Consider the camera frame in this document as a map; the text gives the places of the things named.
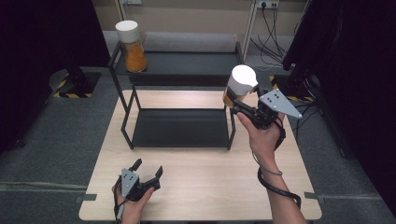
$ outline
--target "wrist strap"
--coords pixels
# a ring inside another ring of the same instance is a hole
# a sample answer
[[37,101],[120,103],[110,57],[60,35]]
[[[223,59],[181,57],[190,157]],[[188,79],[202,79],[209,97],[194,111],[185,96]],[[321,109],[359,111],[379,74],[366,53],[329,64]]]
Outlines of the wrist strap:
[[301,209],[301,198],[300,196],[298,196],[297,194],[291,193],[289,191],[285,191],[283,189],[278,189],[270,184],[268,184],[267,182],[265,182],[264,178],[262,178],[262,170],[259,168],[259,171],[257,173],[257,177],[259,178],[260,183],[266,188],[271,190],[274,193],[280,194],[282,196],[288,197],[288,198],[292,198],[299,209]]

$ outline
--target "electrical outlet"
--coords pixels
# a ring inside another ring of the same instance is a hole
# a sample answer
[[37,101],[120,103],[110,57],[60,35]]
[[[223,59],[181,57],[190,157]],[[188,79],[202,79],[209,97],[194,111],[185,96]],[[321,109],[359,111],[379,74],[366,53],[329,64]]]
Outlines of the electrical outlet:
[[275,9],[279,7],[279,0],[260,0],[257,8],[262,8],[262,3],[265,2],[265,9]]

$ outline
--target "yellow black hazard tape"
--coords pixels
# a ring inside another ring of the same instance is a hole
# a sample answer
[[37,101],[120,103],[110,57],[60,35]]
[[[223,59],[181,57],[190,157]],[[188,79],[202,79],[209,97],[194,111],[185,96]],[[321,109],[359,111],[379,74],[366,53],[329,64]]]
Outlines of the yellow black hazard tape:
[[[273,89],[279,89],[276,79],[274,76],[270,76],[270,81],[273,86]],[[314,99],[310,96],[293,96],[293,95],[287,95],[286,96],[289,100],[291,101],[314,101]]]
[[[93,80],[94,81],[93,84],[96,84],[99,76],[98,73],[91,73],[87,75],[87,79]],[[78,99],[78,98],[90,98],[92,96],[92,91],[79,90],[78,88],[75,87],[74,83],[70,79],[71,77],[69,76],[69,74],[66,74],[66,76],[64,76],[64,79],[61,81],[58,88],[56,89],[55,94],[53,95],[54,97]]]

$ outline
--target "hand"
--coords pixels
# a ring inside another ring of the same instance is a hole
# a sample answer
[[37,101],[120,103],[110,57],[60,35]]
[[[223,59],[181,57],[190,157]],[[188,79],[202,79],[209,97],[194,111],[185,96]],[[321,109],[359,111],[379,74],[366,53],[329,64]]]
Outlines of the hand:
[[[236,116],[247,129],[250,148],[257,159],[261,162],[274,161],[276,141],[280,136],[280,130],[274,124],[267,130],[260,130],[243,113],[237,113]],[[280,124],[280,122],[283,122],[285,115],[279,113],[278,116],[281,121],[277,119],[276,122]]]
[[[128,200],[123,204],[124,209],[121,217],[122,224],[136,224],[140,221],[143,209],[146,203],[149,201],[149,198],[151,197],[153,192],[154,188],[150,188],[148,189],[148,191],[146,191],[146,193],[139,201],[133,202]],[[121,195],[120,186],[117,187],[117,201],[119,204],[125,201],[125,198],[123,198]]]

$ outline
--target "gray carpet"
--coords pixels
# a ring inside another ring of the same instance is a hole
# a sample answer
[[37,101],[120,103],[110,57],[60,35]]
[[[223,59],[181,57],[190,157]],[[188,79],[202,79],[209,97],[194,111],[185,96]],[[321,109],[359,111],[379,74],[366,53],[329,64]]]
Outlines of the gray carpet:
[[[0,223],[84,223],[78,218],[80,197],[89,184],[118,99],[106,69],[84,69],[102,72],[92,97],[50,97],[24,136],[26,146],[8,151],[0,158],[0,182],[60,185],[43,188],[2,183]],[[260,69],[256,69],[258,80],[268,89],[270,75],[287,74],[276,67]],[[64,75],[65,71],[54,74],[49,81],[53,89]],[[126,77],[120,77],[120,83],[124,89],[130,89]],[[313,108],[306,115],[315,111]],[[290,122],[295,128],[297,120]],[[323,213],[314,223],[396,223],[359,163],[340,156],[319,112],[298,128],[297,140]]]

